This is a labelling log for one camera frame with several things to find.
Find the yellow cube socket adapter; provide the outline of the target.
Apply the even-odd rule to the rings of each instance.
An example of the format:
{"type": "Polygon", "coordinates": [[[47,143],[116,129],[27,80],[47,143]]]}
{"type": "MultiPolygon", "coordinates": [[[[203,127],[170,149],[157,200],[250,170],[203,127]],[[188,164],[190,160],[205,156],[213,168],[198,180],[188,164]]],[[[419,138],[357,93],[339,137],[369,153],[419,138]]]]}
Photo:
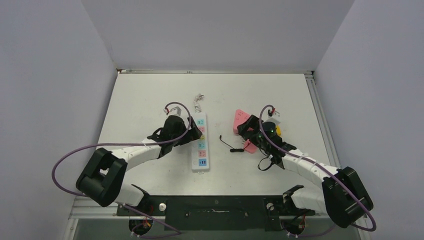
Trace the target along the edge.
{"type": "Polygon", "coordinates": [[[276,131],[276,134],[277,134],[279,137],[281,137],[281,136],[282,136],[282,131],[281,131],[281,128],[280,128],[280,126],[279,126],[279,125],[277,125],[277,126],[276,126],[275,131],[276,131]]]}

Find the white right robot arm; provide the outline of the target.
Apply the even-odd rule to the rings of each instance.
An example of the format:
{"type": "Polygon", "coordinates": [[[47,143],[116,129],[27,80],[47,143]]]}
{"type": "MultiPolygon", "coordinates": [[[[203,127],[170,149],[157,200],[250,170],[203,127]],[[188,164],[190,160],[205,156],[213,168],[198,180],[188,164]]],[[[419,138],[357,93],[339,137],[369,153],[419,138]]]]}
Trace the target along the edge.
{"type": "Polygon", "coordinates": [[[271,114],[267,120],[255,115],[235,117],[233,132],[245,141],[246,147],[256,147],[278,166],[305,178],[319,188],[296,185],[283,196],[283,209],[289,214],[301,210],[328,215],[339,227],[347,228],[374,208],[365,186],[351,167],[337,168],[319,162],[296,146],[283,140],[279,132],[280,115],[271,114]]]}

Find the pink square plug adapter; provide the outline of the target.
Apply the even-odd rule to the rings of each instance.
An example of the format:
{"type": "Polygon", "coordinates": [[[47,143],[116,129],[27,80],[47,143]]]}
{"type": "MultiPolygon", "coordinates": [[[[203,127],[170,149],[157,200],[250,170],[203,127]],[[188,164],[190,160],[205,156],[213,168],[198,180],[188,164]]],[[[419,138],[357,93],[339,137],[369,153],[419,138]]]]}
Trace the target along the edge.
{"type": "Polygon", "coordinates": [[[246,140],[243,144],[243,150],[247,153],[254,154],[257,151],[257,147],[252,144],[249,140],[246,140]]]}

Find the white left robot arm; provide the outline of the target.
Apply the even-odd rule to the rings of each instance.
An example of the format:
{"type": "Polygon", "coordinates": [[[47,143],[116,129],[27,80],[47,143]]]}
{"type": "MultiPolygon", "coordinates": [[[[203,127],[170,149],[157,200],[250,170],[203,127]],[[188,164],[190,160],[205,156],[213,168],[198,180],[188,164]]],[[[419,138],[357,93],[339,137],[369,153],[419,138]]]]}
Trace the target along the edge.
{"type": "Polygon", "coordinates": [[[125,183],[125,173],[147,161],[157,160],[174,147],[199,140],[203,132],[192,117],[190,125],[178,115],[169,116],[163,127],[147,136],[140,146],[127,146],[109,151],[103,147],[94,151],[76,181],[76,188],[102,207],[111,203],[129,205],[136,215],[148,211],[149,194],[141,187],[125,183]]]}

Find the white power strip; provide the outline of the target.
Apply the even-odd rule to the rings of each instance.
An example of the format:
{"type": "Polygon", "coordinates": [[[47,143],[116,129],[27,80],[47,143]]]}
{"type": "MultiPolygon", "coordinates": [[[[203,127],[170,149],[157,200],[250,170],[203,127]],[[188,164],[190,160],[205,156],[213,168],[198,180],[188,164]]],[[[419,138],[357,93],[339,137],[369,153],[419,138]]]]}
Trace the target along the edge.
{"type": "Polygon", "coordinates": [[[191,143],[191,170],[202,174],[210,170],[207,115],[205,112],[195,112],[192,117],[201,136],[191,143]]]}

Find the pink triangular socket adapter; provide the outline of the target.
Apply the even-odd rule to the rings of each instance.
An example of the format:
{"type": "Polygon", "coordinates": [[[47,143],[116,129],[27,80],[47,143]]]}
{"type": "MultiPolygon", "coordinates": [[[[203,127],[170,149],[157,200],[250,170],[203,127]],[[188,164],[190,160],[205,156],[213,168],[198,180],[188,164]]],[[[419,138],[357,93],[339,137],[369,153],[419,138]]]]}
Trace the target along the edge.
{"type": "Polygon", "coordinates": [[[239,134],[238,126],[245,123],[251,115],[241,109],[237,109],[234,114],[232,130],[235,135],[239,134]]]}

